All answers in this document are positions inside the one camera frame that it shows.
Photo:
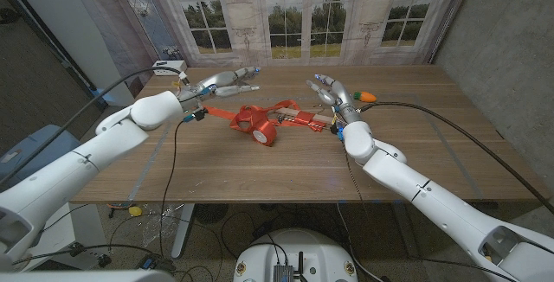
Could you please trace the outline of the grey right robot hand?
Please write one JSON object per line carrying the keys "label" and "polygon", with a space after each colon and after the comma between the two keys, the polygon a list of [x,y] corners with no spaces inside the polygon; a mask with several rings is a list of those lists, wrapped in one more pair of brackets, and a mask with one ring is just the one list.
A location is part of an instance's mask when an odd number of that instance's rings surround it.
{"label": "grey right robot hand", "polygon": [[315,80],[321,83],[321,86],[311,80],[306,80],[306,84],[329,106],[337,107],[338,114],[347,123],[361,121],[360,113],[355,108],[352,96],[348,93],[343,84],[330,76],[315,74]]}

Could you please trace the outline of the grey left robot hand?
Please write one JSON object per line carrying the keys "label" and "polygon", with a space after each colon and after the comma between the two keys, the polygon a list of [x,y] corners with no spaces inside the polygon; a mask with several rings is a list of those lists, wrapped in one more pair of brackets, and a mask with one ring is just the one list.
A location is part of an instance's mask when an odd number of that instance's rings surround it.
{"label": "grey left robot hand", "polygon": [[248,84],[248,80],[252,80],[260,71],[258,67],[243,67],[235,71],[214,74],[196,84],[186,84],[177,93],[177,99],[186,112],[200,108],[202,102],[208,99],[225,98],[259,90],[259,86]]}

